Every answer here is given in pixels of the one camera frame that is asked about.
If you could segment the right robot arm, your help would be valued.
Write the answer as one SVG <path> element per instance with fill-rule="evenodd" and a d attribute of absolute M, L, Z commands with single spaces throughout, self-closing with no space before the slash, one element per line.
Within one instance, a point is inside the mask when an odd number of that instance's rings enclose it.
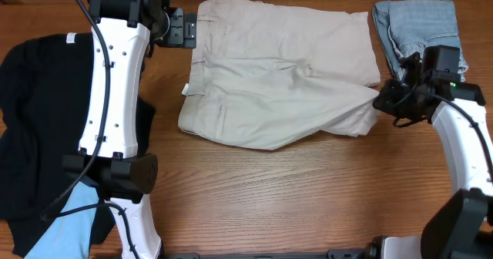
<path fill-rule="evenodd" d="M 421 235 L 381 237 L 362 258 L 490 258 L 492 233 L 492 141 L 480 86 L 461 81 L 460 50 L 427 47 L 401 60 L 404 78 L 389 79 L 373 107 L 405 128 L 426 121 L 438 133 L 451 177 L 451 199 Z"/>

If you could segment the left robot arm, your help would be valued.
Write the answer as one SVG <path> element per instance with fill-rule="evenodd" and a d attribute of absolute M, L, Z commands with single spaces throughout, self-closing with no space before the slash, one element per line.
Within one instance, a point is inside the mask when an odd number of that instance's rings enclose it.
<path fill-rule="evenodd" d="M 162 258 L 150 205 L 158 160 L 140 154 L 136 115 L 144 60 L 155 47 L 196 46 L 196 15 L 172 0 L 78 0 L 92 26 L 89 110 L 76 154 L 62 165 L 114 217 L 124 258 Z"/>

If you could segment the beige khaki shorts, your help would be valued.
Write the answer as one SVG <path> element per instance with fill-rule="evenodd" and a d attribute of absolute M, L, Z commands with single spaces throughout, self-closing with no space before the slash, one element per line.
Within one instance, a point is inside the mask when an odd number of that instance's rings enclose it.
<path fill-rule="evenodd" d="M 376 123 L 366 12 L 207 0 L 196 31 L 182 131 L 275 150 L 319 131 L 364 136 Z"/>

